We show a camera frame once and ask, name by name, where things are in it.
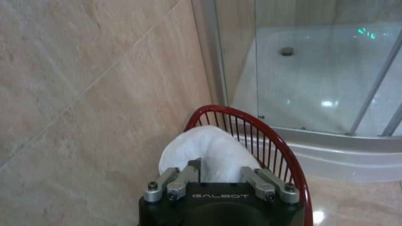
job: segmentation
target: shower door frame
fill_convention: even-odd
[[[213,102],[230,105],[226,93],[217,0],[192,0]],[[309,175],[381,182],[402,180],[402,137],[392,137],[402,121],[402,103],[380,137],[353,136],[402,46],[402,31],[348,135],[273,127],[292,147]],[[333,166],[337,172],[318,170]]]

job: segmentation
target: metal frame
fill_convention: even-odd
[[[186,196],[186,186],[190,182],[201,181],[200,169],[194,166],[186,166],[178,175],[178,178],[167,185],[169,200],[171,202]]]
[[[395,42],[395,46],[393,46],[393,48],[392,48],[392,51],[391,51],[389,57],[388,57],[388,59],[386,59],[385,65],[384,65],[384,67],[382,67],[382,69],[381,69],[380,75],[378,75],[377,80],[376,80],[376,82],[374,82],[374,85],[373,85],[373,87],[372,87],[370,93],[369,93],[369,95],[368,95],[368,97],[366,97],[364,106],[362,106],[362,108],[360,109],[360,113],[358,113],[357,119],[356,119],[356,121],[354,121],[354,123],[353,123],[353,125],[352,125],[352,128],[350,128],[350,130],[349,130],[348,135],[352,135],[352,136],[353,136],[353,135],[356,134],[356,132],[357,132],[357,129],[358,129],[358,127],[360,127],[360,124],[361,124],[361,122],[362,122],[362,119],[364,119],[364,117],[365,117],[365,114],[366,114],[366,112],[368,112],[368,109],[369,109],[369,107],[370,107],[372,101],[373,101],[373,99],[374,99],[376,93],[377,93],[377,91],[378,91],[378,88],[380,88],[380,86],[381,86],[381,84],[382,84],[382,81],[384,81],[384,79],[385,79],[385,76],[386,76],[388,73],[389,73],[389,70],[391,70],[391,68],[392,68],[392,64],[393,64],[393,62],[395,62],[395,60],[396,60],[396,57],[397,57],[397,55],[399,55],[401,46],[402,46],[402,30],[400,31],[397,41]]]
[[[401,124],[402,121],[402,103],[400,104],[400,107],[392,117],[392,120],[389,122],[389,125],[386,126],[386,128],[384,129],[382,135],[384,137],[386,136],[392,136]]]
[[[296,204],[300,202],[301,194],[294,184],[282,181],[269,169],[257,169],[257,174],[264,181],[274,185],[276,192],[280,193],[280,197],[285,203]]]
[[[178,168],[167,168],[158,180],[149,183],[149,188],[145,190],[146,202],[158,202],[162,199],[166,187],[177,179],[178,174]]]
[[[273,127],[288,143],[325,148],[334,153],[401,153],[400,137],[352,137],[301,129]]]
[[[229,105],[216,0],[192,0],[192,4],[212,100]]]
[[[252,185],[256,190],[256,196],[265,201],[273,201],[276,197],[274,185],[266,182],[249,166],[244,166],[241,172],[242,181]]]

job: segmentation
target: marble tile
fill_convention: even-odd
[[[257,0],[256,3],[260,27],[360,24],[402,20],[400,0]]]
[[[358,184],[308,177],[308,184],[316,225],[401,225],[400,181]]]
[[[78,94],[0,3],[0,166]]]
[[[9,1],[37,44],[83,91],[167,14],[173,0]]]
[[[2,168],[5,225],[137,225],[163,148],[210,102],[183,0]]]
[[[177,3],[0,1],[0,166]]]

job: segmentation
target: red wire basket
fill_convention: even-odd
[[[286,142],[274,130],[250,114],[226,106],[208,105],[193,114],[185,132],[202,125],[214,125],[229,132],[249,149],[262,168],[301,191],[305,203],[305,226],[313,225],[313,209],[305,173]]]

